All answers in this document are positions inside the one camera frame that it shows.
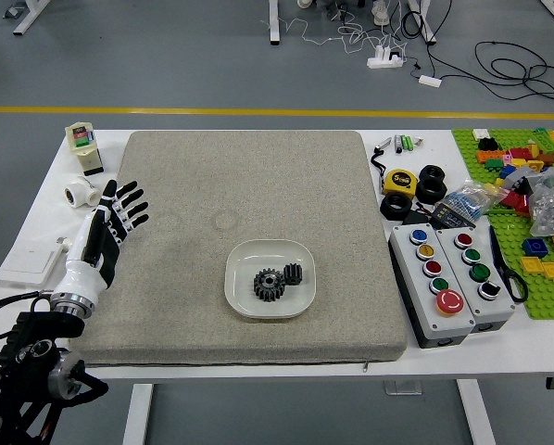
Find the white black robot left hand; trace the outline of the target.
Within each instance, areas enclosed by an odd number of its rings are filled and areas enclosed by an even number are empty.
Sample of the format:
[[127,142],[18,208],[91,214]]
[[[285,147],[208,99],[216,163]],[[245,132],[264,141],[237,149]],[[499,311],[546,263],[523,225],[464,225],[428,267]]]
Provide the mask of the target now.
[[148,203],[144,190],[131,181],[123,186],[111,180],[96,205],[82,222],[66,259],[66,273],[55,287],[50,308],[91,316],[100,294],[115,277],[120,245],[138,225],[145,223]]

